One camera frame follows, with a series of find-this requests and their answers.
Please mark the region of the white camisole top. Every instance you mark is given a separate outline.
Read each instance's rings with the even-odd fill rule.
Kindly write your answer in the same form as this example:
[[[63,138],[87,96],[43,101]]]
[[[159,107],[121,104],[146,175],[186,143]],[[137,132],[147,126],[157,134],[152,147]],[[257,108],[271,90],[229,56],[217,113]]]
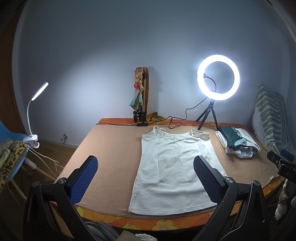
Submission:
[[[142,156],[134,181],[129,212],[166,216],[216,206],[197,177],[193,162],[203,156],[223,176],[207,132],[168,133],[154,126],[142,136]]]

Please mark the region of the white folded garment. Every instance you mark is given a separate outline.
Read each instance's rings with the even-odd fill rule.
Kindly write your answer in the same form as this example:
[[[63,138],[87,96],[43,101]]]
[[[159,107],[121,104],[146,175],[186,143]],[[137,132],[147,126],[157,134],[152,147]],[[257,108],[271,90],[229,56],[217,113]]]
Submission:
[[[236,130],[238,130],[243,136],[243,139],[235,142],[235,147],[228,147],[227,140],[224,138],[222,133],[218,130],[215,132],[215,135],[220,141],[221,145],[224,147],[226,154],[235,154],[241,159],[248,159],[253,157],[255,153],[261,152],[259,144],[257,144],[253,137],[248,133],[248,131],[235,126],[234,128],[236,128]]]

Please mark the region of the orange floral bedsheet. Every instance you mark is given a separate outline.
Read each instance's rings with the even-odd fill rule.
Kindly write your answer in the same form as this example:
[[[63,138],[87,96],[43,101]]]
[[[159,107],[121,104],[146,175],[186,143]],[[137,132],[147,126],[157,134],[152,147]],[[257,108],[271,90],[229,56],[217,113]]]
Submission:
[[[111,125],[111,126],[134,126],[133,120],[131,118],[103,118],[99,121],[97,125]],[[265,196],[266,199],[269,199],[281,189],[282,183],[274,188],[268,196]],[[76,208],[78,213],[84,218],[85,216],[79,212],[79,209]],[[158,230],[181,230],[184,228],[192,228],[204,225],[210,216],[213,213],[213,209],[204,209],[193,213],[184,213],[174,216],[161,216],[154,217],[153,219],[137,219],[137,218],[127,218],[122,216],[112,216],[104,214],[98,218],[89,219],[89,220],[98,220],[108,223],[114,227],[125,228],[128,230],[148,230],[148,231],[158,231]]]

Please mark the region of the green striped white pillow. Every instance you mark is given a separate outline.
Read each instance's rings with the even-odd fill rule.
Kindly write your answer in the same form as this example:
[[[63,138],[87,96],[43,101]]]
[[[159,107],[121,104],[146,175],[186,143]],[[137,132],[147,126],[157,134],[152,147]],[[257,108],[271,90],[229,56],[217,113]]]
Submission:
[[[295,155],[295,147],[290,139],[285,101],[277,92],[259,86],[252,126],[257,139],[269,151],[280,154],[286,150]]]

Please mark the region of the dark green folded garment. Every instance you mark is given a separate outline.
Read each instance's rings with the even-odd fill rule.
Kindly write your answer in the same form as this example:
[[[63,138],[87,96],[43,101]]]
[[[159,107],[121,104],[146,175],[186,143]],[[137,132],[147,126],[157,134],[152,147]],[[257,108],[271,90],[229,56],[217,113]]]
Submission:
[[[233,126],[219,126],[217,130],[221,132],[224,138],[227,140],[228,147],[235,147],[235,142],[243,139],[241,133]]]

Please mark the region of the white clip desk lamp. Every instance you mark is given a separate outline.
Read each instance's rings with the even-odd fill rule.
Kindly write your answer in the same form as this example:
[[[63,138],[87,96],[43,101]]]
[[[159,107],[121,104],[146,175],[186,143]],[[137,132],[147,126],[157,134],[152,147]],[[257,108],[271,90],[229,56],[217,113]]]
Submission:
[[[27,120],[27,135],[23,138],[23,141],[33,149],[38,149],[40,147],[38,130],[36,128],[37,122],[40,120],[37,110],[34,109],[35,103],[38,102],[40,96],[43,95],[45,90],[48,88],[49,83],[45,81],[38,89],[32,93],[26,107],[26,120]]]

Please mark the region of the leopard print cloth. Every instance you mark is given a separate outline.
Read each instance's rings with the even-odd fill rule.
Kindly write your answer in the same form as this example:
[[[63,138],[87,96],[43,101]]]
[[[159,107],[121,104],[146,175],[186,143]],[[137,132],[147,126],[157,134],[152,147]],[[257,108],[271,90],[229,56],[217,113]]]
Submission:
[[[26,156],[27,144],[21,141],[13,140],[6,161],[1,165],[1,192],[4,186],[14,176],[16,165],[21,162],[22,157]]]

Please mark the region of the black mini tripod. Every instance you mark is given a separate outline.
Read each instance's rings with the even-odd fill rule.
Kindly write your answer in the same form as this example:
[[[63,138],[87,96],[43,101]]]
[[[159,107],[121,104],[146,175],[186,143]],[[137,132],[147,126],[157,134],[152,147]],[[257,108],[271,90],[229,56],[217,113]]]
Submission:
[[[216,127],[216,129],[218,129],[218,122],[217,122],[216,114],[214,111],[214,102],[215,102],[215,100],[210,100],[210,103],[207,106],[207,108],[196,119],[196,121],[199,121],[200,119],[202,119],[199,126],[198,126],[198,130],[200,130],[202,128],[202,126],[204,125],[209,113],[212,113],[212,116],[214,118],[215,127]]]

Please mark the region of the blue chair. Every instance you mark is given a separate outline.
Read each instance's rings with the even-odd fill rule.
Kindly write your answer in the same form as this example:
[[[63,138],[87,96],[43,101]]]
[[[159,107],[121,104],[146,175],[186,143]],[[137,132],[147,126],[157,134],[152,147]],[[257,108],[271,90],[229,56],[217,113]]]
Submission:
[[[55,180],[53,175],[41,170],[35,163],[27,158],[27,153],[33,150],[33,146],[29,144],[29,137],[21,134],[11,132],[6,126],[1,123],[1,191],[8,184],[11,184],[19,193],[23,200],[27,197],[13,180],[14,176],[23,165],[27,165],[32,170],[38,171],[50,180]]]

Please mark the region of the yellow patterned cloth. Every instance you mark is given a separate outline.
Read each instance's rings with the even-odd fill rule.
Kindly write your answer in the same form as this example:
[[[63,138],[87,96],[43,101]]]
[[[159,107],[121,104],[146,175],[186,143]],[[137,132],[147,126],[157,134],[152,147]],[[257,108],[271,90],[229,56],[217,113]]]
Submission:
[[[162,121],[165,118],[163,116],[158,115],[158,113],[150,113],[147,115],[147,121],[150,122],[154,122],[154,121]]]

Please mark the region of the folded silver black tripod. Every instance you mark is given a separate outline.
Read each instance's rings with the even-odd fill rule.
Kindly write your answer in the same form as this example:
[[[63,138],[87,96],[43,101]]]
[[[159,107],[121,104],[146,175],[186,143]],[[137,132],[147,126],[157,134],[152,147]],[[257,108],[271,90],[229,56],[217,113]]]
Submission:
[[[147,88],[149,83],[147,82],[147,73],[144,68],[137,68],[135,70],[135,82],[134,82],[134,96],[130,103],[133,108],[133,121],[137,126],[146,125],[147,117],[147,100],[146,96],[149,94]]]

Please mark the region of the colourful scarf on tripod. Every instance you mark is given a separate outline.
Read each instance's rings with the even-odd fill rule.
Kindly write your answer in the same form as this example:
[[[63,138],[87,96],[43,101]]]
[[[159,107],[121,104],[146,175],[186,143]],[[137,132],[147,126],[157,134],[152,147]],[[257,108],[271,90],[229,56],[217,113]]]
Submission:
[[[138,105],[143,105],[143,97],[142,97],[142,92],[144,91],[144,68],[143,67],[138,67],[134,71],[134,85],[133,87],[135,88],[135,93],[134,96],[130,102],[130,107],[132,107],[134,110],[136,110]]]

